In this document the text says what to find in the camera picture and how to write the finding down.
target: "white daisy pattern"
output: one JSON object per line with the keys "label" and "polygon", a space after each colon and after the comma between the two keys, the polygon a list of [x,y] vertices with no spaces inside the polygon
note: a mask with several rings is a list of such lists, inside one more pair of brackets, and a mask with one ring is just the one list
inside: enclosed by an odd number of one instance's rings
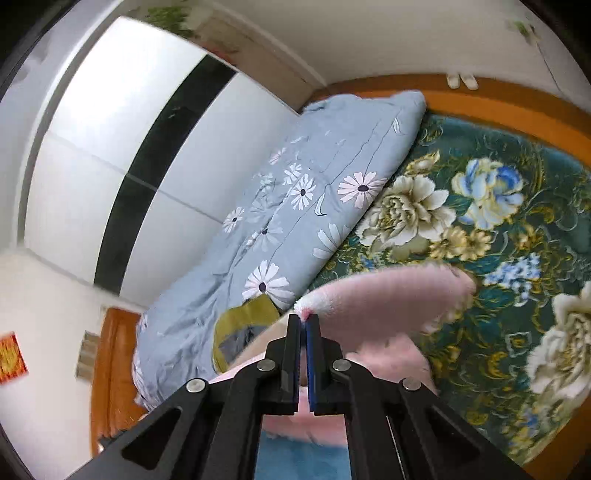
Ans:
{"label": "white daisy pattern", "polygon": [[291,201],[291,204],[294,206],[294,210],[296,208],[303,210],[304,207],[307,207],[314,196],[312,192],[315,189],[316,185],[314,185],[314,179],[306,173],[290,191],[290,195],[295,197]]}
{"label": "white daisy pattern", "polygon": [[301,163],[292,163],[288,170],[283,171],[286,177],[283,177],[283,185],[291,185],[297,182],[301,175]]}
{"label": "white daisy pattern", "polygon": [[243,213],[244,208],[242,207],[236,207],[235,210],[232,210],[230,213],[228,213],[228,216],[222,223],[222,228],[226,233],[230,233],[232,230],[234,230],[238,222],[242,220]]}
{"label": "white daisy pattern", "polygon": [[339,232],[339,227],[337,227],[334,223],[329,223],[329,233],[330,236],[326,235],[324,230],[318,231],[318,238],[322,242],[325,248],[315,248],[313,251],[313,255],[316,258],[320,258],[321,260],[328,260],[333,254],[336,252],[340,244],[343,243],[347,235],[349,234],[349,229],[345,225],[341,232]]}
{"label": "white daisy pattern", "polygon": [[377,173],[374,171],[369,172],[363,176],[363,173],[353,173],[353,177],[350,175],[345,177],[339,184],[340,190],[337,191],[339,195],[344,195],[341,198],[341,202],[346,203],[355,197],[355,208],[363,209],[374,201],[376,195],[382,190],[382,187],[386,183],[387,179],[374,180]]}
{"label": "white daisy pattern", "polygon": [[263,192],[270,192],[275,184],[275,180],[273,180],[273,174],[272,173],[268,173],[268,174],[262,174],[259,173],[258,174],[259,178],[261,179],[261,187],[262,187],[262,191]]}
{"label": "white daisy pattern", "polygon": [[293,303],[295,294],[285,287],[289,282],[285,277],[275,278],[279,272],[279,267],[272,263],[267,269],[267,261],[263,260],[261,265],[248,275],[248,280],[244,284],[245,291],[242,292],[242,299],[255,299],[266,293],[273,303],[281,310],[287,310]]}
{"label": "white daisy pattern", "polygon": [[266,226],[263,230],[255,232],[252,236],[254,239],[253,250],[256,251],[260,248],[262,251],[267,252],[271,245],[279,245],[276,235],[280,233],[283,233],[283,228],[279,225],[273,227]]}
{"label": "white daisy pattern", "polygon": [[287,149],[285,147],[283,147],[280,150],[277,150],[276,153],[274,153],[271,158],[269,159],[269,163],[271,165],[275,165],[278,161],[280,161],[281,156],[287,151]]}
{"label": "white daisy pattern", "polygon": [[269,200],[267,197],[254,199],[251,203],[251,207],[248,210],[249,216],[246,219],[249,223],[257,223],[269,209]]}

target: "wooden bed frame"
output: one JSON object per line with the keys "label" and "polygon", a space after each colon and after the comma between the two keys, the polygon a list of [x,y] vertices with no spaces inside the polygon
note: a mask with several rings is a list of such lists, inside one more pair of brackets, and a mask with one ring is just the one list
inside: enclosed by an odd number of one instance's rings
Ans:
{"label": "wooden bed frame", "polygon": [[[390,96],[401,90],[421,90],[428,108],[478,123],[518,132],[571,154],[591,167],[591,115],[548,93],[498,80],[478,78],[479,89],[451,90],[442,74],[409,74],[352,80],[314,93],[311,102],[337,93],[360,97]],[[136,313],[109,309],[103,324],[95,363],[90,406],[90,447],[97,440],[133,426],[145,410],[134,403],[131,380],[135,349]],[[528,463],[536,480],[566,480],[591,447],[591,397],[556,438]]]}

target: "white wardrobe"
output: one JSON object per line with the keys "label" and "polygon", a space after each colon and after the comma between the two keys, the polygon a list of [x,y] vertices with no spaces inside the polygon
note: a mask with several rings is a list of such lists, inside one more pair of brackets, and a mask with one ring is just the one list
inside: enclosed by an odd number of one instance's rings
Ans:
{"label": "white wardrobe", "polygon": [[80,65],[43,139],[24,244],[147,306],[199,262],[297,118],[198,46],[119,18]]}

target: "black wardrobe strip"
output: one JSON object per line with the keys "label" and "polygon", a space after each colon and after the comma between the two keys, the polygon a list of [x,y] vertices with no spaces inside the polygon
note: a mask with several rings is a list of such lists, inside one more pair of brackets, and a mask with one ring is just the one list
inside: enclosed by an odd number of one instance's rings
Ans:
{"label": "black wardrobe strip", "polygon": [[205,56],[174,92],[144,138],[115,198],[96,263],[95,285],[121,291],[139,229],[174,157],[207,107],[236,72]]}

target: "metal screw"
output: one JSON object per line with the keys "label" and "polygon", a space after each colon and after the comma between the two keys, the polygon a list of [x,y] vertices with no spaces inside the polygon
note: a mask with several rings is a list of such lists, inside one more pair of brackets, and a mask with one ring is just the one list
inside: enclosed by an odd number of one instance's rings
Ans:
{"label": "metal screw", "polygon": [[413,377],[407,377],[402,381],[402,386],[409,392],[417,391],[419,388],[421,388],[421,385],[421,381]]}
{"label": "metal screw", "polygon": [[189,393],[199,393],[205,390],[205,380],[193,378],[187,382],[186,388]]}
{"label": "metal screw", "polygon": [[264,358],[263,360],[261,360],[260,362],[258,362],[256,364],[256,367],[261,372],[270,372],[271,370],[273,370],[275,368],[275,362],[273,360],[271,360],[270,358]]}
{"label": "metal screw", "polygon": [[351,368],[351,362],[345,360],[344,358],[339,358],[333,362],[333,368],[337,372],[346,372],[349,368]]}

